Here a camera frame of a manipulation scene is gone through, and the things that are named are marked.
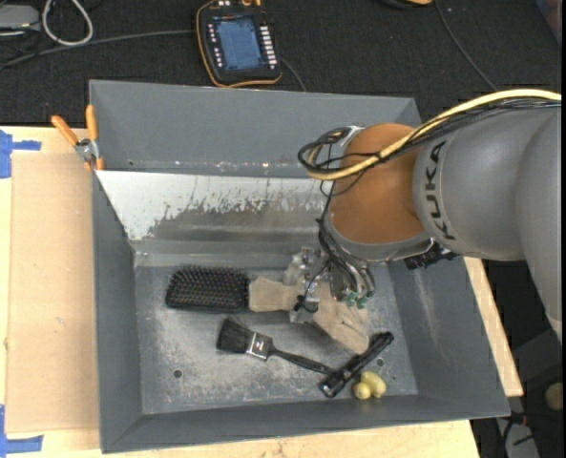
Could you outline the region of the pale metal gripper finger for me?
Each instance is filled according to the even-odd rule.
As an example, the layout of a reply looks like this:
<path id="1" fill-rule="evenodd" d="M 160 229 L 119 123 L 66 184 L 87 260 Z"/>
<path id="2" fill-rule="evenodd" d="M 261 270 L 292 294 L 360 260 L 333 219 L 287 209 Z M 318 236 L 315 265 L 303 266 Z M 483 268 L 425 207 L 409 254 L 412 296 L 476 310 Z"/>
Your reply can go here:
<path id="1" fill-rule="evenodd" d="M 304 279 L 307 270 L 306 255 L 303 253 L 294 254 L 291 262 L 287 265 L 283 273 L 284 285 L 296 285 Z"/>
<path id="2" fill-rule="evenodd" d="M 289 320 L 292 323 L 311 323 L 319 310 L 320 299 L 300 295 L 289 310 Z"/>

